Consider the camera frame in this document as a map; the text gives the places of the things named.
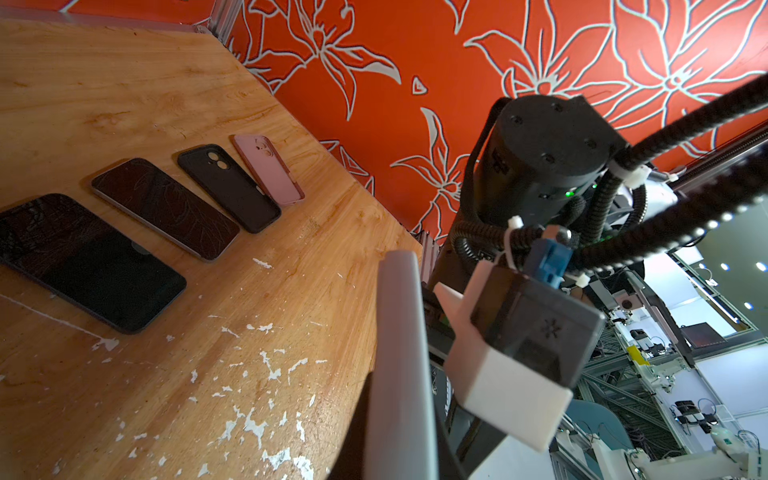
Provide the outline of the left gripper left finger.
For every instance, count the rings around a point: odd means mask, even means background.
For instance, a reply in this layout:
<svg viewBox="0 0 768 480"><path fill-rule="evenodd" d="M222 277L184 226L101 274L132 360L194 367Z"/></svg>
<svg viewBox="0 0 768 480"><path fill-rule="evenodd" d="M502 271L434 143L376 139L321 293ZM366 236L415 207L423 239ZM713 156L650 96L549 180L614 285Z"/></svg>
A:
<svg viewBox="0 0 768 480"><path fill-rule="evenodd" d="M328 474L328 480L360 480L363 478L365 436L371 383L372 374L368 374L339 455Z"/></svg>

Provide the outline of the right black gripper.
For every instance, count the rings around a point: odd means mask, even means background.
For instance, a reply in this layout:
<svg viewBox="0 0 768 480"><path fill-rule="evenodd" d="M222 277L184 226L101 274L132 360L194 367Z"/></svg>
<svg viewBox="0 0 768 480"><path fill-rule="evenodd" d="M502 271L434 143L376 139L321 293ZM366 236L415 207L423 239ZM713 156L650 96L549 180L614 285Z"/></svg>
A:
<svg viewBox="0 0 768 480"><path fill-rule="evenodd" d="M466 474L474 473L506 435L459 405L453 385L444 371L448 349L454 340L436 295L422 286L427 348L436 414L448 432L448 442Z"/></svg>

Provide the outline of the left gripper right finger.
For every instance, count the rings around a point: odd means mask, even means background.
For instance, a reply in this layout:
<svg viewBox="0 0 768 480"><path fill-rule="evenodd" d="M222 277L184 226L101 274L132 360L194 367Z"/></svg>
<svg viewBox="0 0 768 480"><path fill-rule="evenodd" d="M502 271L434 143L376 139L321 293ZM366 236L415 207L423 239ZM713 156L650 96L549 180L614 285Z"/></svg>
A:
<svg viewBox="0 0 768 480"><path fill-rule="evenodd" d="M435 431L438 456L438 478L440 480L466 480L467 475L448 442L445 425L435 414Z"/></svg>

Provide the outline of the phone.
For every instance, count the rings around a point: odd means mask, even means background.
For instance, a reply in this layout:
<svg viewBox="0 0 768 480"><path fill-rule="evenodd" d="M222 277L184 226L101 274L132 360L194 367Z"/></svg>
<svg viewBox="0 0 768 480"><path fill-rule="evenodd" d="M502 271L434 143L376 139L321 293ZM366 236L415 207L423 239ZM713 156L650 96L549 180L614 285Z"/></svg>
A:
<svg viewBox="0 0 768 480"><path fill-rule="evenodd" d="M90 185L98 196L204 261L218 259L240 232L234 221L143 158L104 171Z"/></svg>
<svg viewBox="0 0 768 480"><path fill-rule="evenodd" d="M376 328L363 477L437 479L435 410L418 260L412 251L390 251L379 263Z"/></svg>
<svg viewBox="0 0 768 480"><path fill-rule="evenodd" d="M1 262L124 334L144 330L187 286L180 273L60 193L1 212Z"/></svg>

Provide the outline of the pink phone case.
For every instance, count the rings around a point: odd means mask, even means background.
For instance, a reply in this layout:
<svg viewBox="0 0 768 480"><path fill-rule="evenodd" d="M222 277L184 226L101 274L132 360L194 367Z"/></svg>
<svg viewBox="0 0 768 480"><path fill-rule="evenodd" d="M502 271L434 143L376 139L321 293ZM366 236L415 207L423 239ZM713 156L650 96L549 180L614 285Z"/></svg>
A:
<svg viewBox="0 0 768 480"><path fill-rule="evenodd" d="M263 135L234 135L234 146L259 186L280 206L302 202L305 193L272 142Z"/></svg>

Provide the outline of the dark phone case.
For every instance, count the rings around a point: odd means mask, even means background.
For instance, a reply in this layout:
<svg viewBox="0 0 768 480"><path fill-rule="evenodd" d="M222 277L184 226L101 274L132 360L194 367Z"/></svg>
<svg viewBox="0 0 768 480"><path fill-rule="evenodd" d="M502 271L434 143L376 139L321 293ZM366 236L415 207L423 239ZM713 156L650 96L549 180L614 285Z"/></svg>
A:
<svg viewBox="0 0 768 480"><path fill-rule="evenodd" d="M257 234L281 217L278 204L221 146L207 144L182 151L177 162L247 232Z"/></svg>

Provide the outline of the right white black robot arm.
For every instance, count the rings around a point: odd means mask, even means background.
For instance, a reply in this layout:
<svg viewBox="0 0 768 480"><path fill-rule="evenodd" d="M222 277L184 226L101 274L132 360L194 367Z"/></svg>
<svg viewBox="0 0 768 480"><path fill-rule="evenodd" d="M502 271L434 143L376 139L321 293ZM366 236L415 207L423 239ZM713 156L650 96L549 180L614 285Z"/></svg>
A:
<svg viewBox="0 0 768 480"><path fill-rule="evenodd" d="M636 145L583 97L493 104L465 166L457 217L421 288L430 361L443 372L450 411L473 418L452 447L452 413L438 416L441 478L467 477L466 455L482 428L549 447L606 322L562 285L584 288L759 201L767 156L604 238L618 190L643 184L655 158L766 104L760 76Z"/></svg>

